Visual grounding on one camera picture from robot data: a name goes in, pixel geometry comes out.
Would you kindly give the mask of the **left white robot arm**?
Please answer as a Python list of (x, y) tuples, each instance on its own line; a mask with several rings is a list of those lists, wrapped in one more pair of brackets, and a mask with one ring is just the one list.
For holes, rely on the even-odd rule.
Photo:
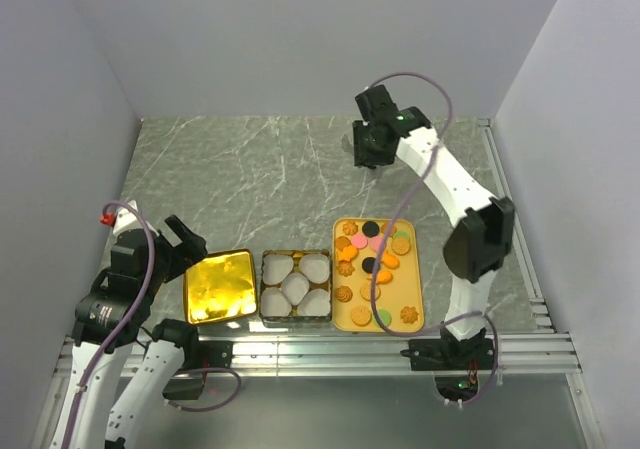
[(132, 447), (136, 419), (152, 397), (178, 370), (193, 369), (201, 358), (196, 327), (165, 319), (154, 327), (131, 387), (115, 395), (159, 288), (202, 261), (207, 250), (205, 239), (176, 215), (165, 223), (178, 245), (127, 209), (104, 214), (101, 221), (112, 227), (115, 242), (108, 266), (75, 309), (70, 379), (53, 448)]

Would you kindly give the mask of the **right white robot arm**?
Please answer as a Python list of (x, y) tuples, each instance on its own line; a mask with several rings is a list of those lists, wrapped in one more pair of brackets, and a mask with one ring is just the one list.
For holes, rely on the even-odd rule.
[(512, 249), (515, 206), (477, 182), (415, 107), (365, 110), (353, 123), (353, 136), (356, 166), (374, 169), (399, 159), (418, 176), (396, 206), (391, 224), (422, 187), (429, 189), (449, 220), (452, 232), (443, 257), (452, 288), (441, 327), (451, 337), (441, 342), (440, 355), (449, 367), (462, 368), (475, 356), (472, 338), (485, 328), (491, 285)]

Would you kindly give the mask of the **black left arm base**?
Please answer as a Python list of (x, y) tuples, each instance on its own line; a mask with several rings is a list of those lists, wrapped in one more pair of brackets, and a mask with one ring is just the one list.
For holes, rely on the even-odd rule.
[(204, 367), (230, 368), (233, 357), (232, 341), (200, 341), (186, 354), (181, 366), (182, 370), (199, 369)]

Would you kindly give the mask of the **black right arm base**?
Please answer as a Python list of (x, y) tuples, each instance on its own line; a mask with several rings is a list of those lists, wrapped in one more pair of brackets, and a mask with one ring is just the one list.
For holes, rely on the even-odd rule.
[(409, 360), (414, 372), (491, 370), (496, 350), (490, 338), (470, 343), (445, 338), (411, 339), (400, 355)]

